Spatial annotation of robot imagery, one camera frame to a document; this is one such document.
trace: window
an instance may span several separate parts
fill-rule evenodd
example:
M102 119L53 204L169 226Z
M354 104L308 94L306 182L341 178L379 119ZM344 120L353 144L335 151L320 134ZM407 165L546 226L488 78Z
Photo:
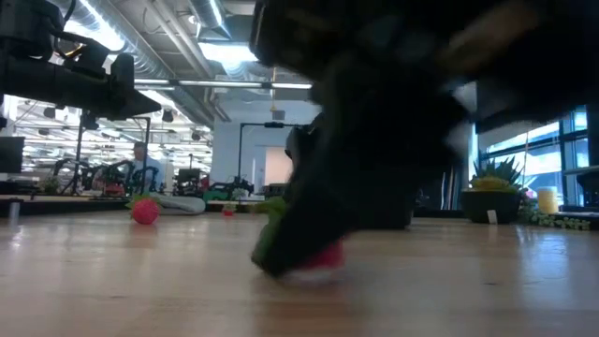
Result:
M528 142L532 143L538 140L556 138L560 135L560 123L555 122L550 125L537 127L528 132ZM514 138L507 139L496 144L493 144L487 148L487 153L493 153L501 150L506 150L512 147L521 146L526 144L527 133L517 135Z
M570 112L563 119L563 133L582 131L587 129L587 106L580 106Z
M527 138L530 147L525 154ZM583 191L577 183L577 176L563 175L563 171L585 168L590 164L587 106L575 108L559 122L483 146L488 146L480 149L484 151L480 154L483 165L493 158L499 163L515 157L515 163L523 169L519 183L529 189L530 197L536 198L540 187L557 187L560 205L583 206Z
M576 154L576 168L586 168L589 166L589 139L579 139L574 142L574 151Z
M568 169L586 168L589 165L589 140L577 139L574 141L567 141L564 144L565 150L565 164ZM584 205L584 196L582 186L577 182L576 175L565 176L568 189L566 195L572 196L566 200L568 205Z
M495 157L495 163L515 158L515 165L522 169L519 183L529 189L529 197L536 198L541 187L557 187L560 204L562 202L562 157L559 145L549 145L533 149L525 155L518 152Z

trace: white wall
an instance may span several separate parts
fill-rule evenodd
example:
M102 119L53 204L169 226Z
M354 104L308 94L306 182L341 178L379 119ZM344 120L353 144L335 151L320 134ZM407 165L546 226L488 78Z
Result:
M266 148L264 184L286 183L293 171L293 162L285 153L284 147Z
M266 151L285 147L290 127L268 129L264 126L243 128L241 176L254 184L256 191L265 183ZM211 180L230 182L237 176L240 125L216 123L213 131Z
M270 100L260 100L244 103L240 100L224 100L220 103L221 108L233 120L233 123L265 123L272 121ZM275 101L277 110L285 111L285 122L287 124L308 124L318 114L320 108L310 102L304 101Z

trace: ceiling pipe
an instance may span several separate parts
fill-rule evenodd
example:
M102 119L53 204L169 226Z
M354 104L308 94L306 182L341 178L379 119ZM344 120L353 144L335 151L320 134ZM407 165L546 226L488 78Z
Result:
M200 77L211 78L210 70L207 70L202 66L198 59L194 58L189 53L189 50L185 48L182 44L181 40L175 35L175 32L170 28L167 21L162 17L158 8L154 5L152 0L144 0L146 8L148 8L148 12L153 16L153 18L158 21L158 24L164 29L165 33L167 33L168 38L175 44L175 47L181 52L185 60L191 65L191 67L197 72Z
M179 33L179 37L181 38L181 40L183 40L183 43L187 45L187 48L189 48L194 57L196 57L197 61L202 65L204 69L206 69L207 77L212 78L214 75L212 74L210 63L208 62L202 51L199 49L197 43L192 41L191 37L187 35L187 31L185 30L185 28L183 28L183 26L181 26L179 20L175 18L175 15L173 14L172 10L167 6L164 0L154 0L154 3L155 7L160 11L160 14L162 14L164 18L167 19L167 22L172 24L177 33Z
M204 69L207 70L207 73L208 73L207 77L212 79L214 77L214 75L212 74L212 69L211 69L210 63L208 62L208 60L202 53L202 50L199 48L197 42L192 40L191 37L189 37L187 35L187 31L185 30L185 28L183 28L183 26L181 25L179 20L177 20L177 18L173 14L172 10L167 6L167 4L164 0L154 0L154 3L155 3L155 9L158 9L158 11L162 15L164 15L165 19L167 19L167 21L170 24L172 24L172 26L175 28L175 30L179 34L179 37L173 36L172 38L180 38L183 41L183 43L185 43L185 45L187 46L187 48L189 48L189 51L191 51L191 53L194 55L196 60L202 65L202 67ZM218 105L214 101L212 101L210 99L206 99L206 98L204 99L204 101L211 108L214 108L214 111L212 113L215 113L217 116L219 116L222 121L231 122L231 119L229 118L229 116L220 107L218 107Z
M198 86L206 88L228 88L228 89L288 89L288 90L310 90L311 83L287 83L271 81L213 81L213 80L155 80L135 79L136 85L160 86Z
M71 0L50 0L63 13L68 11ZM71 20L79 23L85 29L99 32L105 22L125 42L124 52L135 56L134 67L138 78L174 79L175 72L170 69L164 60L152 49L138 30L129 22L121 11L108 0L80 0L75 6ZM173 92L165 93L174 100L181 111L194 123L214 125L214 116L206 112L206 108L193 98L183 88L176 88Z

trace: wooden table surface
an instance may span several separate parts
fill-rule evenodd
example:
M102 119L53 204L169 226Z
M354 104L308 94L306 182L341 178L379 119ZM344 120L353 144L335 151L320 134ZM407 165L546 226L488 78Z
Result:
M0 336L597 336L599 236L417 219L346 242L343 280L284 286L257 215L125 212L0 227Z

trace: glass window pane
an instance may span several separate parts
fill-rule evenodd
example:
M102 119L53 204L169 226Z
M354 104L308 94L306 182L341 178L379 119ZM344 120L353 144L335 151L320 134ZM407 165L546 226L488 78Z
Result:
M495 162L499 163L511 157L515 157L514 162L518 164L519 169L525 169L519 183L529 189L529 197L537 198L537 191L541 187L557 187L559 204L563 205L562 158L559 145L530 150L527 154L519 152L498 156Z
M534 130L528 132L528 142L534 142L542 139L550 139L555 138L560 135L560 123L555 122L550 125L545 125L541 127L537 127ZM523 133L521 135L515 136L514 138L507 139L497 144L493 144L487 148L487 153L493 153L495 151L501 151L505 149L509 149L514 146L520 146L526 144L526 136L527 133Z
M574 142L574 150L576 152L577 168L586 168L589 166L589 140L579 139ZM572 176L572 183L576 185L577 205L584 206L584 191L582 186L577 182L576 176Z
M587 129L587 107L581 106L574 111L574 130Z
M587 106L579 106L563 118L563 133L587 129Z
M579 139L574 143L577 153L577 168L589 166L589 139Z

